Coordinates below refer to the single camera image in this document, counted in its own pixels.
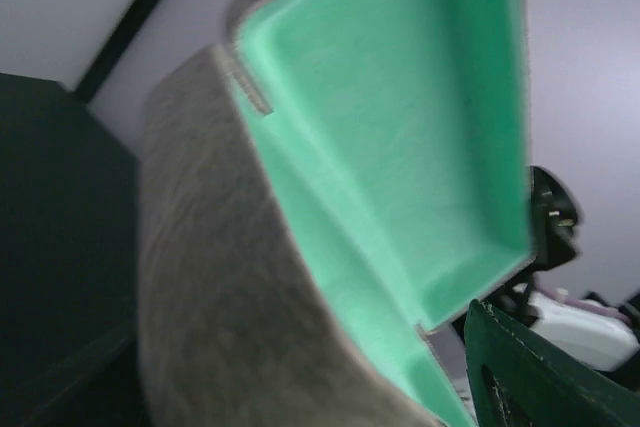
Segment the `grey fuzzy glasses case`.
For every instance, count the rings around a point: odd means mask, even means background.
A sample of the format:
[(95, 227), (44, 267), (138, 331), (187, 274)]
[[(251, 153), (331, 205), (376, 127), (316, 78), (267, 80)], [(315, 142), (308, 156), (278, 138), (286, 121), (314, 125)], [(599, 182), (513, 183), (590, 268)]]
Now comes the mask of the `grey fuzzy glasses case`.
[(144, 108), (156, 426), (469, 426), (427, 335), (532, 259), (523, 0), (233, 0)]

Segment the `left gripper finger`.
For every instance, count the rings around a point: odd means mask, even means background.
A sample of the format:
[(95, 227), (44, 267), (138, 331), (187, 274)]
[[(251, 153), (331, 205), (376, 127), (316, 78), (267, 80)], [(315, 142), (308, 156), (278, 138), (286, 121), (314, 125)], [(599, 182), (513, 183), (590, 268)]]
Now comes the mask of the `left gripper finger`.
[(481, 427), (639, 424), (637, 394), (489, 303), (470, 303), (464, 338), (468, 379)]

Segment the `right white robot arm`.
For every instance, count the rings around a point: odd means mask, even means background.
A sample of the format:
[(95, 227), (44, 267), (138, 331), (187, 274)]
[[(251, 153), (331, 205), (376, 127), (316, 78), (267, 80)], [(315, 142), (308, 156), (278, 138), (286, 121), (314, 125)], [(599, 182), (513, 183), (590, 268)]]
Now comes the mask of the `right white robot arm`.
[(533, 260), (490, 297), (495, 305), (505, 308), (511, 315), (527, 314), (529, 300), (535, 292), (561, 300), (558, 290), (542, 286), (535, 275), (578, 256), (575, 237), (581, 212), (574, 196), (550, 170), (534, 165), (530, 174)]

